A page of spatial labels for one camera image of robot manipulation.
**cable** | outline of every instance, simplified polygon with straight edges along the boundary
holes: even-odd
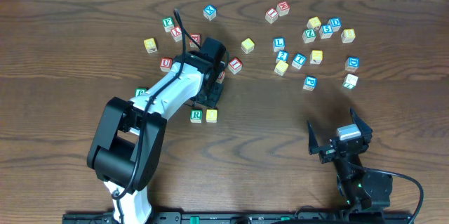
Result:
[[[415,212],[413,212],[412,217],[410,217],[410,220],[408,221],[408,224],[413,223],[413,221],[416,219],[416,216],[420,212],[422,202],[424,201],[424,190],[422,189],[420,182],[418,182],[414,178],[411,178],[409,176],[406,176],[406,175],[403,175],[400,173],[395,173],[395,172],[391,172],[391,171],[383,171],[383,170],[379,170],[379,169],[366,168],[366,167],[362,167],[359,165],[351,164],[350,162],[348,162],[348,165],[350,165],[350,167],[352,167],[354,169],[358,169],[361,171],[370,171],[370,172],[381,173],[381,174],[390,175],[390,176],[396,176],[398,178],[403,178],[403,179],[409,180],[411,182],[414,182],[414,184],[416,184],[416,186],[418,187],[418,190],[420,190],[420,200],[418,201],[418,205],[416,206]]]
[[[173,14],[175,16],[175,19],[177,21],[177,23],[180,26],[181,29],[181,33],[182,33],[182,57],[181,57],[181,64],[180,64],[180,68],[178,70],[178,72],[175,74],[175,76],[173,76],[172,79],[170,79],[169,81],[167,81],[160,89],[158,89],[153,95],[151,95],[147,101],[147,104],[145,105],[145,109],[143,111],[142,114],[142,123],[141,123],[141,127],[140,127],[140,132],[139,132],[139,139],[136,143],[138,150],[135,156],[135,163],[134,163],[134,167],[133,167],[133,172],[131,173],[131,177],[130,180],[127,184],[127,186],[125,186],[125,189],[123,190],[123,192],[121,192],[119,195],[116,194],[112,194],[112,199],[119,201],[121,198],[125,197],[126,193],[128,193],[128,191],[133,187],[133,181],[134,178],[137,174],[137,171],[139,169],[139,163],[140,163],[140,157],[142,156],[142,146],[143,146],[143,135],[145,134],[145,125],[147,124],[147,113],[149,110],[150,105],[154,102],[154,100],[156,99],[157,95],[159,95],[165,88],[167,88],[167,86],[169,86],[171,83],[173,83],[177,78],[179,78],[179,76],[182,74],[182,68],[184,67],[184,61],[185,61],[185,51],[186,51],[186,47],[185,47],[185,28],[182,25],[182,21],[181,21],[181,17],[180,17],[180,13],[179,11],[175,8],[175,10],[173,11]]]

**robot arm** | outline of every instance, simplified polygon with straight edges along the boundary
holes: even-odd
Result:
[[[88,153],[87,165],[94,169],[98,179],[104,181],[111,194],[122,193],[129,183],[136,163],[137,148],[117,135],[118,131],[140,135],[145,127],[139,167],[132,181],[131,190],[119,201],[114,200],[114,219],[120,223],[145,223],[152,211],[147,198],[147,184],[151,180],[161,154],[167,121],[189,99],[209,107],[215,107],[222,84],[216,82],[226,64],[221,62],[226,48],[214,39],[207,38],[200,51],[190,51],[174,59],[170,72],[147,92],[129,101],[112,98],[106,105]],[[162,90],[143,114],[148,100]]]

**wooden alphabet block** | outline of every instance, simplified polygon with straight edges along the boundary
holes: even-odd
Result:
[[[195,40],[197,42],[198,45],[201,46],[201,35],[200,34],[190,34],[190,37]],[[190,42],[190,47],[191,48],[196,48],[196,45],[193,41],[189,41]]]
[[[145,48],[147,49],[148,53],[157,52],[157,46],[156,42],[154,41],[154,38],[144,40],[143,44],[145,45]]]
[[[310,64],[320,64],[323,60],[323,51],[311,51]]]
[[[273,39],[273,51],[278,52],[286,47],[286,40],[282,37]]]
[[[145,93],[145,91],[147,91],[147,89],[145,89],[145,88],[136,88],[134,96],[137,97],[139,95],[142,95],[143,93]]]
[[[322,39],[327,39],[332,36],[332,27],[330,25],[322,25],[320,28],[320,37]]]
[[[340,30],[342,27],[342,23],[340,22],[339,18],[331,18],[328,22],[328,25],[332,27],[332,31],[336,32]]]
[[[173,28],[175,28],[175,22],[173,22],[172,17],[167,17],[162,19],[163,28],[166,30],[166,32],[169,32]]]
[[[284,73],[286,73],[288,68],[288,63],[284,61],[279,61],[276,67],[274,68],[275,73],[283,76]]]
[[[173,37],[173,39],[178,42],[178,41],[182,41],[182,32],[181,32],[181,28],[180,27],[175,27],[172,30],[170,30],[171,32],[171,36]]]
[[[346,65],[344,66],[344,69],[349,72],[355,72],[358,69],[358,58],[350,57],[348,60],[346,60]]]
[[[316,82],[318,80],[315,77],[307,76],[304,80],[304,86],[302,87],[304,90],[313,91],[316,87]]]
[[[241,64],[241,61],[237,58],[232,59],[229,62],[228,68],[232,72],[232,74],[237,74],[239,71],[241,71],[243,65]]]
[[[208,19],[209,21],[213,20],[217,16],[217,9],[213,7],[212,5],[208,5],[204,8],[203,11],[204,17]]]
[[[313,29],[307,29],[302,34],[302,40],[304,43],[313,42],[316,38],[316,33]]]
[[[287,51],[279,51],[278,56],[276,56],[276,63],[279,61],[287,62],[288,60],[288,52]]]
[[[318,31],[321,26],[321,21],[318,19],[318,17],[313,17],[307,22],[307,28],[313,29],[315,31]]]
[[[225,79],[225,71],[222,71],[219,75],[218,75],[218,78],[217,78],[217,83],[219,83],[219,84],[222,84],[223,83],[223,79]]]
[[[173,60],[171,60],[171,58],[162,58],[159,66],[161,66],[163,72],[169,72],[172,64]]]
[[[352,42],[356,38],[356,33],[353,29],[345,29],[342,33],[342,41],[343,43]]]
[[[209,123],[217,123],[218,110],[207,109],[206,111],[206,121]]]
[[[352,88],[354,88],[356,86],[357,80],[358,80],[357,76],[354,76],[353,74],[348,74],[344,78],[343,87],[352,89]]]
[[[251,39],[247,38],[246,40],[242,41],[241,43],[241,50],[245,52],[245,54],[250,53],[254,50],[254,42],[251,41]]]
[[[274,8],[271,8],[267,11],[265,14],[265,20],[267,20],[270,24],[273,24],[279,17],[278,11],[274,10]]]
[[[293,59],[292,66],[300,70],[305,63],[306,57],[300,53],[297,53],[295,59]]]
[[[203,111],[202,110],[192,110],[190,112],[190,122],[191,123],[201,123],[203,119]]]
[[[279,13],[279,16],[287,15],[290,11],[290,5],[287,1],[281,2],[277,5],[276,11]]]

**small robot arm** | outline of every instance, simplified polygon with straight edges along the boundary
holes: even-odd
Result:
[[[200,51],[176,56],[170,72],[142,95],[129,101],[115,97],[106,104],[87,165],[95,170],[111,194],[125,190],[138,156],[136,145],[119,137],[118,131],[140,135],[145,127],[132,186],[124,197],[113,201],[114,219],[119,223],[145,223],[149,218],[152,207],[147,198],[147,184],[159,163],[167,121],[188,100],[207,107],[216,106],[223,89],[216,80],[227,66],[222,62],[225,53],[226,48],[219,41],[207,38]],[[148,113],[143,114],[156,92],[159,93],[153,97]]]

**white block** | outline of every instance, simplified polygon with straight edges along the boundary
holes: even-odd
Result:
[[[320,28],[320,38],[327,39],[332,36],[332,27],[330,25],[322,25]]]
[[[292,66],[300,70],[305,63],[306,57],[298,53],[296,54],[295,59],[293,59]]]
[[[355,72],[359,66],[359,59],[355,57],[350,57],[346,60],[346,64],[344,65],[344,69],[349,72]]]
[[[273,39],[273,52],[278,52],[286,47],[286,40],[282,37]]]
[[[278,11],[271,8],[265,13],[265,20],[267,20],[270,24],[273,24],[279,17]]]
[[[353,29],[345,29],[342,33],[342,41],[343,43],[352,42],[356,38],[356,33]]]
[[[213,20],[217,16],[217,9],[213,7],[212,5],[208,5],[203,10],[203,15],[208,19],[209,21]]]
[[[290,5],[287,1],[283,1],[276,6],[276,11],[279,13],[279,16],[287,15],[290,11]]]
[[[190,34],[190,37],[193,40],[195,40],[197,42],[197,44],[199,44],[201,46],[201,35],[200,34]],[[192,40],[190,40],[189,43],[190,43],[191,48],[196,48],[196,45]]]
[[[243,50],[245,54],[248,54],[254,50],[254,46],[254,42],[250,38],[247,38],[246,40],[242,41],[241,50]]]
[[[288,68],[288,63],[284,61],[279,61],[276,67],[274,68],[275,73],[279,74],[280,76],[283,76],[284,73],[286,73]]]
[[[331,18],[328,22],[328,25],[332,27],[332,31],[336,32],[342,27],[342,22],[339,18]]]
[[[178,41],[182,41],[182,33],[181,33],[181,28],[180,27],[175,27],[172,30],[170,30],[171,36],[173,37],[173,39],[178,42]]]
[[[162,19],[162,24],[163,24],[163,28],[165,29],[166,32],[169,32],[170,30],[175,28],[175,23],[173,22],[172,17],[167,17],[167,18]]]
[[[304,90],[313,91],[316,87],[316,82],[318,80],[315,77],[306,77],[304,80],[304,86],[302,87]]]
[[[219,83],[219,84],[222,84],[223,83],[223,79],[225,79],[225,71],[222,71],[219,75],[218,75],[218,78],[217,78],[217,83]]]
[[[357,76],[354,76],[353,74],[348,74],[344,78],[343,87],[352,89],[352,88],[354,88],[356,86],[357,80],[358,80]]]
[[[227,67],[232,72],[232,74],[237,74],[237,73],[239,73],[239,71],[241,71],[243,64],[241,63],[241,61],[239,59],[234,58],[229,62]]]
[[[302,40],[304,41],[304,43],[313,42],[315,38],[316,33],[313,29],[304,30],[304,33],[302,33]]]
[[[288,60],[288,52],[287,51],[279,51],[278,55],[276,56],[276,63],[279,61],[287,62]]]
[[[318,31],[321,27],[321,21],[318,17],[313,17],[307,22],[307,28]]]
[[[323,51],[311,51],[310,64],[320,64],[323,60]]]

